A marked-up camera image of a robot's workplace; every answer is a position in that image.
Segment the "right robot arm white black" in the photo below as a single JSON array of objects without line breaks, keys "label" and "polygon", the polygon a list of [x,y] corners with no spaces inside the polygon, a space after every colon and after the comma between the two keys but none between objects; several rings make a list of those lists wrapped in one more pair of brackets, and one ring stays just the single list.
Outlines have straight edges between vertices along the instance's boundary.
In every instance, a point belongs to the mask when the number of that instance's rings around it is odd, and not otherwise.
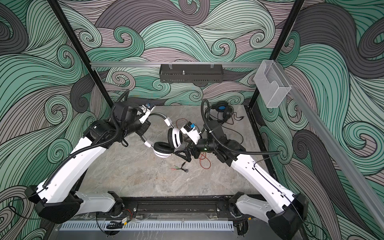
[{"label": "right robot arm white black", "polygon": [[229,206],[235,218],[244,215],[262,220],[282,240],[291,240],[303,226],[308,213],[308,200],[303,194],[295,194],[267,173],[253,156],[263,152],[247,151],[236,140],[227,138],[222,125],[210,115],[211,106],[207,99],[201,103],[201,116],[206,138],[195,124],[188,122],[181,128],[191,142],[175,155],[190,162],[202,153],[212,153],[217,159],[241,174],[263,196],[263,200],[244,193],[236,193]]}]

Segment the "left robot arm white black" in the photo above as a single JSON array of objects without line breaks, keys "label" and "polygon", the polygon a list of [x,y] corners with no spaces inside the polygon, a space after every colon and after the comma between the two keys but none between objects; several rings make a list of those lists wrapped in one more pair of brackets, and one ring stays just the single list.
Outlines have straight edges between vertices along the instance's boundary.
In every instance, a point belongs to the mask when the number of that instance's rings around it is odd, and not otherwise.
[{"label": "left robot arm white black", "polygon": [[128,100],[128,94],[126,91],[118,98],[107,119],[90,124],[74,150],[44,182],[25,190],[40,218],[61,224],[81,214],[106,213],[116,218],[123,213],[123,200],[115,192],[82,194],[74,186],[113,143],[127,146],[126,136],[143,134],[148,129],[148,117],[156,106],[149,103],[139,106]]}]

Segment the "white black headphones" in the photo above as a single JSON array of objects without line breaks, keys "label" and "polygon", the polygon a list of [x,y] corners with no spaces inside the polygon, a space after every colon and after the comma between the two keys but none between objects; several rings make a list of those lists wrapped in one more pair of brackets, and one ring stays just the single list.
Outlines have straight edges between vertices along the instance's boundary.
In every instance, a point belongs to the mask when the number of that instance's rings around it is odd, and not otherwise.
[{"label": "white black headphones", "polygon": [[183,136],[179,128],[176,128],[172,120],[164,114],[161,113],[151,113],[150,116],[158,116],[162,118],[165,124],[169,127],[167,133],[167,142],[155,142],[147,140],[144,136],[140,136],[141,140],[144,142],[145,146],[153,149],[154,154],[159,158],[168,158],[175,151],[178,151],[183,146]]}]

